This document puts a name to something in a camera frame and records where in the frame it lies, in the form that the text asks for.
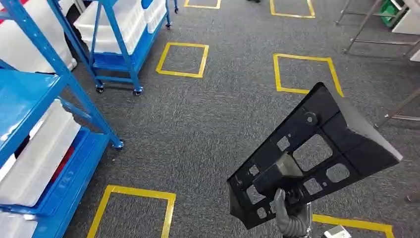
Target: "blue metal shelf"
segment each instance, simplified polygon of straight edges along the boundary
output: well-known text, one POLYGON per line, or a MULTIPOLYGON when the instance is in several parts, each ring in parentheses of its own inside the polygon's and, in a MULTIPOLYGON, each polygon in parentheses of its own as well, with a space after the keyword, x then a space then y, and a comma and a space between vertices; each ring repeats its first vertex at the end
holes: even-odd
POLYGON ((109 142, 106 134, 92 133, 85 128, 79 133, 83 135, 76 137, 75 142, 81 139, 81 146, 74 151, 72 163, 68 162, 66 171, 60 175, 59 185, 48 199, 58 202, 59 206, 52 216, 37 216, 38 225, 32 238, 60 238, 64 235, 109 142))
MULTIPOLYGON (((76 37, 70 23, 62 14, 60 10, 60 6, 58 5, 57 1, 47 0, 55 16, 57 17, 58 21, 62 25, 66 36, 68 37, 75 51, 79 55, 80 60, 83 62, 83 64, 86 66, 87 71, 92 76, 95 82, 95 86, 97 88, 97 92, 102 93, 104 91, 103 90, 104 84, 102 83, 102 80, 105 80, 105 81, 132 83, 134 86, 134 89, 133 89, 134 95, 138 96, 143 91, 143 87, 139 83, 138 72, 140 71, 140 68, 143 65, 143 62, 145 61, 147 57, 147 54, 152 46, 152 43, 154 41, 156 34, 159 32, 161 28, 163 20, 160 22, 159 27, 153 34, 149 34, 146 32, 146 34, 142 35, 142 38, 145 44, 142 44, 140 40, 136 46, 135 52, 132 55, 129 55, 127 48, 124 44, 121 31, 119 30, 119 27, 115 18, 115 14, 112 9, 112 6, 115 4, 116 0, 97 0, 97 1, 99 2, 97 14, 100 12, 101 7, 103 7, 108 17, 110 26, 114 32, 121 54, 94 53, 96 33, 98 29, 97 28, 98 25, 97 23, 95 23, 95 29, 94 29, 92 45, 91 45, 91 52, 89 55, 86 55, 82 47, 83 44, 76 37), (98 69, 107 70, 107 71, 124 71, 124 72, 128 72, 130 74, 130 77, 115 77, 115 76, 98 75, 98 71, 97 71, 98 69)), ((143 7, 149 6, 152 1, 153 0, 148 0, 145 4, 142 3, 143 7)), ((174 3, 175 3, 175 13, 178 13, 177 0, 174 0, 174 3)), ((169 29, 171 26, 171 21, 169 18, 168 0, 166 0, 165 17, 167 21, 166 27, 169 29)))
POLYGON ((59 238, 63 236, 108 142, 112 142, 115 148, 122 148, 123 143, 20 1, 0 2, 7 12, 0 14, 0 18, 14 20, 57 73, 19 72, 0 60, 3 68, 0 69, 0 167, 56 98, 68 111, 81 116, 102 132, 92 133, 84 127, 80 129, 73 141, 75 151, 56 180, 47 185, 34 207, 7 206, 13 212, 36 214, 38 225, 32 237, 59 238), (65 86, 84 110, 59 96, 65 86))
POLYGON ((71 146, 74 148, 74 152, 63 167, 59 176, 54 182, 50 182, 45 188, 43 194, 39 198, 37 204, 33 207, 26 207, 20 205, 0 205, 5 211, 23 213, 23 214, 34 214, 51 216, 55 213, 57 208, 61 205, 63 197, 68 193, 70 185, 76 178, 76 175, 82 169, 83 163, 87 159, 85 157, 86 151, 83 151, 86 144, 89 146, 95 146, 93 141, 87 140, 90 135, 90 131, 82 127, 76 137, 74 138, 71 146))
POLYGON ((67 84, 65 76, 0 69, 0 167, 67 84))
MULTIPOLYGON (((155 41, 156 36, 159 33, 160 28, 162 27, 165 18, 162 18, 159 25, 157 26, 154 33, 150 34, 147 31, 147 27, 144 29, 144 32, 139 40, 139 43, 136 45, 133 54, 130 55, 131 63, 133 65, 134 71, 137 73, 143 66, 144 61, 146 60, 147 55, 155 41)), ((94 53, 95 62, 93 67, 96 69, 108 69, 115 71, 126 72, 127 66, 124 63, 124 57, 121 54, 113 53, 94 53)))

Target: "shelf tray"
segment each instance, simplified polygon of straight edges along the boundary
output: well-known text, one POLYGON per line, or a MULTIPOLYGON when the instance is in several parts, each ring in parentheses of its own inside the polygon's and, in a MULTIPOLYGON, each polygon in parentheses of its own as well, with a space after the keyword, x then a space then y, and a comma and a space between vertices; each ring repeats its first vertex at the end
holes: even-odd
POLYGON ((37 216, 38 225, 32 238, 64 235, 108 142, 108 135, 81 128, 74 140, 76 148, 71 158, 40 199, 41 211, 52 215, 37 216))
MULTIPOLYGON (((136 72, 139 72, 143 66, 144 61, 150 51, 150 48, 155 41, 156 35, 160 31, 163 22, 166 19, 168 12, 160 21, 154 33, 147 32, 147 27, 144 29, 143 34, 137 43, 134 53, 130 55, 131 63, 136 72)), ((122 54, 116 53, 94 53, 95 62, 93 67, 95 69, 105 69, 111 71, 128 72, 128 67, 124 61, 122 54)))
POLYGON ((57 75, 0 69, 0 167, 66 83, 57 75))

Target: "black bracket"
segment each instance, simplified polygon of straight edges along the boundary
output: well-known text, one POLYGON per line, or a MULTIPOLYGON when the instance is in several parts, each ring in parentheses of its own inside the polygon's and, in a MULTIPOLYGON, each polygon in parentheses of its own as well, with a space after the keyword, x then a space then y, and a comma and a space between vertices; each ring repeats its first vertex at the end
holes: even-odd
POLYGON ((291 114, 227 180, 230 214, 251 229, 275 218, 270 202, 280 187, 286 191, 288 209, 297 208, 338 191, 387 167, 399 163, 402 155, 389 144, 356 109, 335 90, 317 83, 291 114), (304 171, 293 157, 299 147, 319 135, 332 155, 304 171), (277 143, 287 140, 281 150, 277 143), (342 166, 347 176, 334 180, 328 169, 342 166), (304 185, 315 181, 320 190, 313 193, 304 185), (254 187, 262 199, 252 203, 254 187))

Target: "yellow tape square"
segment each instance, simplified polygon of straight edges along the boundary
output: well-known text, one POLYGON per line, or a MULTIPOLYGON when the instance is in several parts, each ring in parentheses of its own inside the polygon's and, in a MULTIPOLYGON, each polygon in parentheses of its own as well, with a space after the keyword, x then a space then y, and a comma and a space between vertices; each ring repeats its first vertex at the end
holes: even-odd
POLYGON ((370 231, 384 232, 386 235, 386 238, 395 238, 394 234, 392 233, 392 226, 387 225, 387 224, 335 218, 335 217, 318 215, 318 214, 313 214, 312 220, 314 222, 319 222, 319 223, 342 225, 344 227, 353 227, 353 228, 365 229, 365 230, 370 230, 370 231))
POLYGON ((278 13, 278 12, 275 12, 274 0, 270 0, 270 11, 271 11, 271 15, 273 15, 273 16, 287 16, 287 17, 313 19, 313 18, 315 18, 314 6, 312 5, 311 0, 307 0, 307 3, 308 3, 308 7, 309 7, 309 12, 311 14, 309 16, 302 16, 302 15, 296 15, 296 14, 287 14, 287 13, 278 13))
POLYGON ((195 8, 207 8, 207 9, 220 9, 221 0, 217 0, 216 6, 201 6, 201 5, 189 5, 188 2, 190 0, 185 0, 184 6, 185 7, 195 7, 195 8))
POLYGON ((338 81, 337 72, 335 71, 334 64, 332 63, 331 57, 297 56, 297 55, 280 54, 280 53, 273 54, 275 85, 276 85, 276 90, 278 92, 303 93, 303 94, 309 93, 308 89, 285 88, 281 86, 280 68, 279 68, 279 62, 278 62, 280 57, 289 58, 289 59, 298 59, 298 60, 314 60, 314 61, 326 62, 331 72, 331 77, 332 77, 332 80, 334 81, 335 89, 337 90, 338 94, 341 95, 341 97, 344 97, 343 91, 341 90, 340 82, 338 81))
POLYGON ((163 53, 160 56, 159 63, 157 64, 157 67, 156 67, 156 72, 158 72, 160 74, 168 74, 168 75, 175 75, 175 76, 202 78, 203 73, 204 73, 204 68, 206 67, 206 60, 207 60, 208 53, 209 53, 209 46, 208 45, 181 43, 181 42, 168 42, 168 43, 166 43, 165 49, 163 49, 163 53), (166 55, 168 54, 170 46, 186 46, 186 47, 204 48, 203 57, 201 58, 199 72, 198 73, 186 73, 186 72, 162 70, 163 63, 165 62, 165 58, 166 58, 166 55))
POLYGON ((169 237, 169 228, 172 222, 172 213, 173 207, 175 204, 176 194, 171 192, 161 192, 154 190, 146 190, 132 187, 122 187, 117 185, 108 185, 106 186, 104 195, 102 196, 101 202, 99 203, 98 209, 96 211, 95 217, 92 221, 92 225, 89 229, 89 233, 86 238, 94 238, 96 231, 98 230, 99 223, 101 222, 102 215, 104 214, 106 204, 108 203, 111 193, 121 193, 126 195, 134 195, 140 197, 149 197, 157 199, 166 199, 168 204, 166 206, 165 221, 163 222, 162 235, 161 238, 169 237))

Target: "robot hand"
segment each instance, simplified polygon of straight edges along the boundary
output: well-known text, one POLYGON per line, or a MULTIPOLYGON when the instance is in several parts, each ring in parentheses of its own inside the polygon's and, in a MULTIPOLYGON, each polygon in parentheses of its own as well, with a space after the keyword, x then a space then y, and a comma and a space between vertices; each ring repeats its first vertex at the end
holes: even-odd
POLYGON ((279 188, 274 197, 276 221, 280 232, 289 238, 308 238, 312 222, 311 203, 302 206, 297 211, 286 211, 286 192, 279 188))

